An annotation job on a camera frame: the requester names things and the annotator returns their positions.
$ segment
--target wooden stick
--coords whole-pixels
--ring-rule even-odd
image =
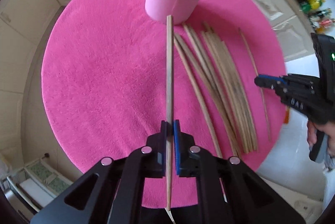
[[[225,86],[228,88],[229,98],[232,100],[233,112],[238,118],[239,134],[243,140],[243,148],[245,153],[249,153],[253,151],[253,143],[250,137],[249,119],[246,113],[247,106],[242,92],[242,83],[226,45],[217,36],[214,36],[214,40],[216,40],[214,49],[217,48],[219,61],[225,61],[225,64],[220,63],[221,69],[225,69]]]
[[[211,53],[211,55],[213,56],[213,50],[212,50],[212,46],[210,45],[210,43],[209,43],[209,41],[208,41],[208,38],[207,38],[207,36],[206,36],[206,34],[205,34],[205,32],[201,32],[201,35],[202,35],[202,38],[204,39],[204,41],[205,41],[205,43],[206,43],[206,45],[207,45],[207,47],[208,47],[208,49],[209,49],[209,52]],[[234,118],[233,118],[233,116],[232,116],[232,110],[231,110],[231,107],[230,107],[230,105],[229,105],[229,103],[228,103],[228,101],[227,101],[227,97],[226,97],[226,95],[225,95],[225,93],[223,92],[223,90],[222,90],[222,87],[221,87],[221,84],[220,84],[220,81],[219,81],[219,78],[217,77],[217,75],[216,75],[216,72],[215,72],[215,70],[214,70],[214,67],[213,67],[213,65],[212,65],[212,63],[210,62],[210,60],[209,60],[209,57],[207,56],[207,54],[206,54],[206,52],[205,52],[205,50],[202,48],[202,51],[203,51],[203,53],[204,53],[204,56],[206,57],[206,59],[208,60],[208,66],[209,66],[209,69],[210,69],[210,72],[212,73],[212,76],[213,76],[213,78],[214,78],[214,82],[215,82],[215,84],[216,84],[216,87],[217,87],[217,89],[218,89],[218,92],[219,92],[219,96],[220,96],[220,99],[221,99],[221,101],[222,101],[222,103],[223,103],[223,106],[225,107],[225,109],[227,110],[227,115],[228,115],[228,119],[230,120],[230,122],[231,122],[231,125],[232,125],[232,129],[233,129],[233,131],[234,132],[236,132],[236,126],[235,126],[235,122],[234,122]]]
[[[241,152],[240,152],[240,149],[238,147],[238,143],[237,143],[237,140],[235,138],[235,134],[232,130],[231,122],[228,119],[227,110],[222,105],[222,102],[220,101],[220,98],[216,95],[216,93],[211,88],[211,85],[210,85],[209,81],[207,80],[205,73],[203,72],[202,68],[198,64],[197,60],[193,56],[192,52],[190,51],[190,49],[188,48],[188,46],[186,45],[184,40],[182,40],[182,38],[180,36],[178,36],[177,34],[175,36],[177,37],[178,42],[180,43],[180,46],[183,49],[184,53],[186,54],[186,56],[188,57],[188,59],[192,63],[193,67],[196,69],[196,71],[197,71],[198,75],[200,76],[201,80],[203,81],[203,83],[207,87],[207,90],[210,93],[210,95],[211,95],[211,97],[212,97],[212,99],[213,99],[213,101],[216,105],[216,108],[220,113],[220,116],[221,116],[221,118],[224,122],[225,128],[226,128],[228,140],[229,140],[229,143],[231,145],[233,155],[240,157]]]
[[[171,209],[172,164],[173,164],[173,102],[174,102],[174,61],[173,61],[173,17],[166,18],[166,210]]]
[[[206,74],[206,77],[208,79],[208,81],[210,82],[211,86],[212,86],[212,89],[215,90],[215,92],[218,94],[218,90],[217,90],[217,87],[215,85],[215,82],[214,82],[214,79],[213,79],[213,76],[209,70],[209,67],[207,65],[207,62],[205,61],[205,57],[203,55],[203,52],[201,52],[200,50],[200,47],[199,47],[199,44],[197,41],[199,41],[199,38],[198,36],[196,35],[195,31],[188,27],[186,24],[183,24],[183,27],[187,33],[187,36],[193,46],[193,49],[198,57],[198,60],[200,62],[200,65],[202,66],[202,69],[204,71],[204,73]]]
[[[255,63],[254,57],[253,57],[253,55],[251,53],[250,47],[249,47],[249,45],[247,43],[247,39],[244,36],[244,34],[243,34],[243,32],[242,32],[242,30],[240,28],[238,29],[238,31],[240,32],[240,35],[241,35],[241,37],[243,39],[243,42],[244,42],[244,45],[246,46],[246,49],[248,51],[251,63],[253,65],[253,67],[254,67],[254,71],[256,73],[256,76],[258,76],[259,74],[258,74],[258,70],[257,70],[257,67],[256,67],[256,63]],[[268,116],[268,112],[267,112],[267,108],[266,108],[266,101],[265,101],[263,89],[260,88],[260,90],[261,90],[261,96],[262,96],[262,101],[263,101],[263,106],[264,106],[264,114],[265,114],[266,125],[267,125],[267,129],[268,129],[268,139],[269,139],[269,141],[271,141],[271,139],[272,139],[271,138],[271,127],[270,127],[269,116]]]
[[[215,130],[214,130],[214,127],[213,127],[213,124],[212,124],[212,120],[210,118],[210,115],[208,113],[208,109],[207,109],[207,106],[205,104],[205,100],[201,94],[201,91],[199,89],[199,86],[193,76],[193,73],[190,69],[190,66],[186,60],[186,57],[185,57],[185,53],[184,51],[182,50],[180,44],[185,44],[185,42],[183,41],[183,39],[180,37],[179,34],[175,34],[175,47],[179,53],[179,56],[184,64],[184,67],[185,67],[185,70],[187,72],[187,75],[191,81],[191,84],[192,84],[192,87],[194,89],[194,92],[195,92],[195,95],[197,96],[197,99],[199,101],[199,104],[200,104],[200,107],[201,107],[201,110],[202,110],[202,113],[204,114],[204,117],[205,117],[205,121],[207,123],[207,126],[208,126],[208,130],[209,130],[209,133],[212,137],[212,141],[214,143],[214,147],[215,147],[215,151],[217,153],[217,157],[219,158],[222,158],[222,153],[221,153],[221,149],[220,149],[220,146],[219,146],[219,142],[217,140],[217,136],[216,136],[216,133],[215,133]]]
[[[243,84],[241,82],[240,76],[237,72],[237,69],[235,67],[235,64],[232,60],[232,57],[230,56],[229,50],[224,44],[224,42],[221,41],[219,36],[215,33],[213,33],[213,29],[209,29],[211,32],[209,34],[212,35],[213,40],[215,42],[215,45],[221,50],[222,57],[219,58],[219,61],[225,61],[225,65],[220,62],[221,68],[227,67],[228,75],[225,76],[225,78],[228,78],[229,81],[226,81],[226,87],[229,88],[229,98],[232,98],[232,100],[235,98],[236,100],[233,103],[234,108],[236,109],[235,112],[239,113],[240,116],[242,116],[242,120],[238,124],[242,123],[242,129],[240,131],[240,136],[242,137],[243,141],[246,143],[244,144],[244,149],[246,153],[257,150],[258,144],[257,144],[257,134],[250,110],[249,103],[247,102],[247,97],[245,95],[245,91],[243,88]]]

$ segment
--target triangular cutout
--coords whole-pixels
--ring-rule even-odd
[[[98,175],[92,174],[73,192],[67,195],[64,202],[77,210],[84,210],[97,180]]]

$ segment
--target pink carpet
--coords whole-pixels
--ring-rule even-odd
[[[72,0],[59,17],[42,67],[43,101],[55,136],[82,171],[102,157],[126,157],[144,146],[165,119],[165,32],[151,20],[145,0]],[[197,32],[207,21],[225,40],[243,81],[258,134],[259,152],[243,156],[256,170],[270,152],[284,120],[285,107],[264,91],[271,123],[267,127],[255,73],[238,35],[241,27],[260,74],[285,74],[281,48],[268,21],[251,0],[200,0],[187,21]],[[176,26],[186,39],[182,27]],[[222,153],[232,155],[213,101],[198,79]],[[215,155],[200,105],[175,51],[175,119],[197,145]],[[165,207],[165,179],[147,179],[143,205]],[[197,203],[195,179],[173,178],[172,206]]]

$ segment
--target human hand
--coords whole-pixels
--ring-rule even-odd
[[[317,130],[324,132],[329,136],[328,138],[328,153],[331,157],[335,157],[335,123],[327,122],[325,125],[317,125],[311,121],[307,123],[308,135],[307,142],[309,146],[316,144],[316,132]]]

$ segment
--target cabinet handle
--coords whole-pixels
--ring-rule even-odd
[[[282,30],[284,30],[288,25],[289,25],[289,22],[285,22],[285,23],[282,24],[280,27],[278,27],[278,28],[274,28],[273,31],[282,31]]]

